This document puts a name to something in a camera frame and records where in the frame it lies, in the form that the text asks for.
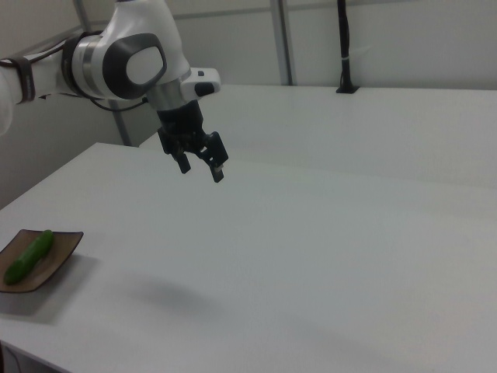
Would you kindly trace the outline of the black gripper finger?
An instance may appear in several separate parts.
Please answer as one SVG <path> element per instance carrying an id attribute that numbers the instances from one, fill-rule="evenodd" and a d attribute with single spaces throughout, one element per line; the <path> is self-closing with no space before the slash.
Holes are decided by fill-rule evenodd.
<path id="1" fill-rule="evenodd" d="M 216 131 L 202 137 L 196 155 L 209 166 L 214 182 L 222 181 L 224 178 L 222 169 L 229 157 L 221 136 Z"/>
<path id="2" fill-rule="evenodd" d="M 186 174 L 191 170 L 191 165 L 189 163 L 188 157 L 186 153 L 182 150 L 179 149 L 174 155 L 173 158 L 177 162 L 179 169 L 182 174 Z"/>

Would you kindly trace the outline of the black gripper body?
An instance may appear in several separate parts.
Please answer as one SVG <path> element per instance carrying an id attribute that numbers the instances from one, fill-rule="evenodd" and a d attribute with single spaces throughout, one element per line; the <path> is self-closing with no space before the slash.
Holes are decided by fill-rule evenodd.
<path id="1" fill-rule="evenodd" d="M 200 153 L 203 149 L 203 115 L 197 100 L 174 110 L 157 112 L 161 121 L 158 135 L 166 155 Z"/>

